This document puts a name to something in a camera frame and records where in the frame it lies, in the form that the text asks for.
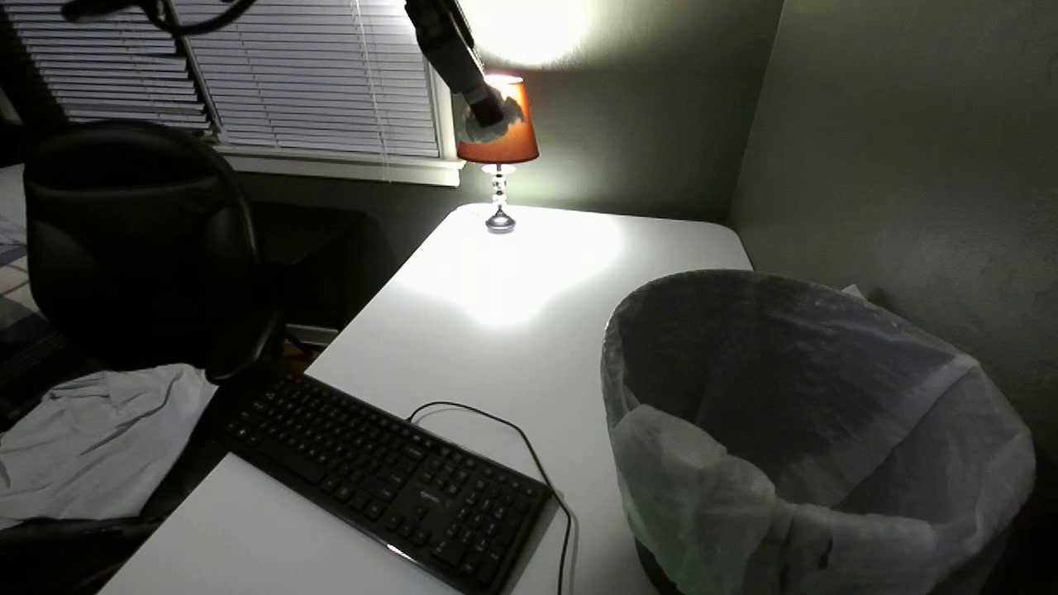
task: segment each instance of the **white desk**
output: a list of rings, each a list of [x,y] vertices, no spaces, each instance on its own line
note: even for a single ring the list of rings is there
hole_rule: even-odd
[[[396,416],[461,399],[520,423],[577,517],[573,591],[652,591],[623,527],[598,379],[616,305],[652,278],[750,269],[728,227],[514,207],[513,236],[484,206],[454,213],[308,369]],[[523,442],[470,414],[422,425],[531,474]],[[554,591],[551,517],[520,595]],[[413,595],[448,591],[339,527],[236,455],[180,502],[104,586],[107,595]]]

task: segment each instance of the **orange lamp shade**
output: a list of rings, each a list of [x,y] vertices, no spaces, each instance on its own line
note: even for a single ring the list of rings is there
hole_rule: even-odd
[[[510,123],[504,135],[493,141],[465,141],[460,139],[460,159],[465,161],[531,161],[538,155],[534,149],[534,128],[531,128],[531,110],[530,110],[530,94],[520,76],[484,76],[484,84],[502,97],[514,100],[523,110],[523,119]]]

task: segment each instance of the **cloth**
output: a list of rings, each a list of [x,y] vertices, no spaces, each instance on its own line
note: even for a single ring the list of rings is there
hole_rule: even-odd
[[[60,379],[90,375],[90,361],[35,310],[0,299],[0,436]]]
[[[0,529],[134,517],[186,451],[215,386],[186,364],[52,386],[0,436]]]

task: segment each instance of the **desk lamp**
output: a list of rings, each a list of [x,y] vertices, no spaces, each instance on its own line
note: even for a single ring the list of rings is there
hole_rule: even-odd
[[[490,76],[490,87],[504,100],[520,106],[520,117],[504,127],[502,135],[490,141],[460,139],[460,159],[482,161],[484,172],[493,172],[493,218],[484,227],[493,236],[510,236],[514,227],[514,218],[504,215],[504,178],[514,161],[531,161],[538,155],[534,149],[534,128],[530,113],[530,94],[520,76]]]

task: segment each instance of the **trash can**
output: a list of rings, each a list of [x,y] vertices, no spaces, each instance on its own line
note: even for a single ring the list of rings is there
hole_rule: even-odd
[[[968,355],[815,283],[644,283],[602,386],[629,527],[681,595],[975,591],[1030,494],[1027,425]]]

